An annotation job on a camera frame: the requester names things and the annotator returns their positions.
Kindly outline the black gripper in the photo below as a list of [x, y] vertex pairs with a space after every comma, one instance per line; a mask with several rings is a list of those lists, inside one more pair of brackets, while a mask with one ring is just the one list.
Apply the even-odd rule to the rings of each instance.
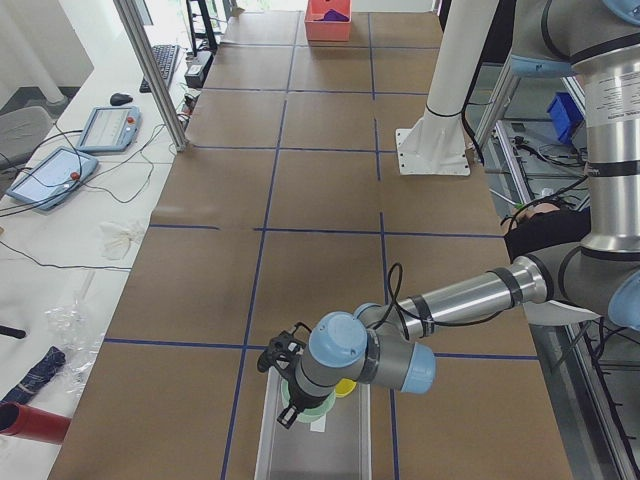
[[318, 406], [318, 398], [303, 391], [296, 383], [287, 386], [289, 404], [277, 417], [277, 422], [285, 429], [290, 429], [296, 422], [299, 413]]

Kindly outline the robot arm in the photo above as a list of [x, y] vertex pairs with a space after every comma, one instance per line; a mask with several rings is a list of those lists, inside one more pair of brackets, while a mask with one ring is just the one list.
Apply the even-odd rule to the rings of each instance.
[[486, 323], [526, 303], [575, 306], [639, 326], [639, 5], [635, 1], [520, 1], [511, 69], [584, 83], [589, 219], [536, 214], [499, 266], [427, 293], [326, 314], [307, 340], [286, 330], [260, 355], [280, 375], [290, 427], [314, 421], [344, 379], [422, 394], [435, 378], [433, 333]]

